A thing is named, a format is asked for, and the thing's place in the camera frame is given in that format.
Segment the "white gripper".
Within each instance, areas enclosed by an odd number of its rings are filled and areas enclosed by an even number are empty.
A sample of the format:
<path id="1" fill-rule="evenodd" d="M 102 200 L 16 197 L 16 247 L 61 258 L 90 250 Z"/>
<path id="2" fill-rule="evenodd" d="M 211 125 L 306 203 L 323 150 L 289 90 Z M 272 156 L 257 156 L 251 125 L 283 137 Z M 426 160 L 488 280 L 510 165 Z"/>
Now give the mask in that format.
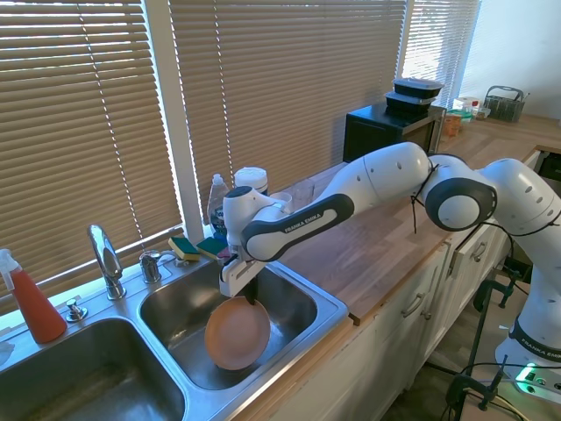
<path id="1" fill-rule="evenodd" d="M 264 268 L 259 260 L 243 260 L 232 255 L 220 273 L 219 289 L 223 296 L 235 296 L 245 288 L 245 298 L 250 305 L 257 302 L 259 293 L 258 273 Z"/>

